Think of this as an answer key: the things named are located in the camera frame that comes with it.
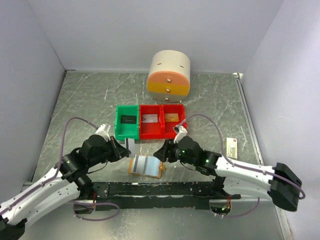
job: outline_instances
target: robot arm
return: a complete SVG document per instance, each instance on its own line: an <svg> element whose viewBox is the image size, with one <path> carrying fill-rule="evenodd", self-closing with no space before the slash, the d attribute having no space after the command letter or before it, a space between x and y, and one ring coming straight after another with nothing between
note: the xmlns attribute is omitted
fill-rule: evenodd
<svg viewBox="0 0 320 240"><path fill-rule="evenodd" d="M25 191L0 205L0 239L17 240L38 219L74 199L86 199L93 192L93 183L87 176L89 168L108 162L116 162L130 151L109 137L101 125L94 135L62 158L45 176ZM26 193L23 200L16 202Z"/></svg>
<svg viewBox="0 0 320 240"><path fill-rule="evenodd" d="M179 141L177 138L167 139L154 156L162 162L173 163L179 160L195 166L203 175L216 176L220 182L216 191L220 191L225 198L235 194L249 195L271 200L287 211L297 210L300 191L288 182L298 187L301 187L302 182L285 164L278 163L273 167L226 161L221 154L203 150L197 142L185 136L185 132L182 134L184 136ZM281 176L287 182L272 174Z"/></svg>

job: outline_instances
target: black cable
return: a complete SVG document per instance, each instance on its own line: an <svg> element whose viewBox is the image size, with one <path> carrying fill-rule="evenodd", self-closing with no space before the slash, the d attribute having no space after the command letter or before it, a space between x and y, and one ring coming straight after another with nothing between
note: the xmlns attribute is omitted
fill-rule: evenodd
<svg viewBox="0 0 320 240"><path fill-rule="evenodd" d="M96 172L98 172L98 171L100 171L100 170L104 169L104 168L107 166L107 164L108 164L108 161L106 161L106 162L105 162L105 165L104 165L102 168L100 168L100 169L98 169L98 170L94 170L94 171L89 171L87 174L93 174L93 173L96 173Z"/></svg>
<svg viewBox="0 0 320 240"><path fill-rule="evenodd" d="M189 169L189 170L191 170L191 171L197 171L197 170L195 170L195 169L192 169L192 168L187 167L187 166L184 165L182 162L180 162L180 163L181 163L181 165L184 166L186 169Z"/></svg>

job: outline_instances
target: white wall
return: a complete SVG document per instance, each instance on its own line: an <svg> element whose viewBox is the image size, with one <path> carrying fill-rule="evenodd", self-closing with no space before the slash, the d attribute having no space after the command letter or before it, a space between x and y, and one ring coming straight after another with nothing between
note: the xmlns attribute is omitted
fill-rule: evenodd
<svg viewBox="0 0 320 240"><path fill-rule="evenodd" d="M66 69L148 71L161 50L191 70L243 73L283 0L28 0Z"/></svg>
<svg viewBox="0 0 320 240"><path fill-rule="evenodd" d="M26 0L0 7L0 203L30 181L64 70Z"/></svg>
<svg viewBox="0 0 320 240"><path fill-rule="evenodd" d="M287 214L297 240L320 236L319 12L319 0L285 0L243 80L264 161L303 182L307 197Z"/></svg>

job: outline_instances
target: gray marble floor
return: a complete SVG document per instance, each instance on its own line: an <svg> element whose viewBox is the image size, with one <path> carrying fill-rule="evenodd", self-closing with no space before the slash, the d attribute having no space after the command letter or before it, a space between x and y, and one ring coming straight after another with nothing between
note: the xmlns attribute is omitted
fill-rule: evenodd
<svg viewBox="0 0 320 240"><path fill-rule="evenodd" d="M92 73L69 71L52 115L52 120L37 164L33 181L41 178L58 161L61 136L68 119L74 116L96 125L109 122L114 126L117 105L163 104L152 99L147 91L147 73ZM186 115L203 113L217 122L223 138L238 140L238 160L258 164L242 107L237 83L231 74L201 73L191 75L191 90L182 102ZM80 120L70 123L65 136L64 154L80 147L94 129ZM188 122L188 133L200 146L220 152L216 130L205 118L195 117ZM152 155L163 140L136 141L136 153ZM212 177L184 168L180 163L166 163L160 179L128 174L129 158L90 175L95 182L165 182L210 181Z"/></svg>

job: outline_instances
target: gold card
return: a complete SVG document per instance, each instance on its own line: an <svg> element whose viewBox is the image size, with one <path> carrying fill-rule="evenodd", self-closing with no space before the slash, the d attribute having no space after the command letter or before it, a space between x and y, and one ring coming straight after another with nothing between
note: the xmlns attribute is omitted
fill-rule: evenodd
<svg viewBox="0 0 320 240"><path fill-rule="evenodd" d="M178 115L178 113L165 113L164 114L164 121L165 122L179 122L179 115Z"/></svg>

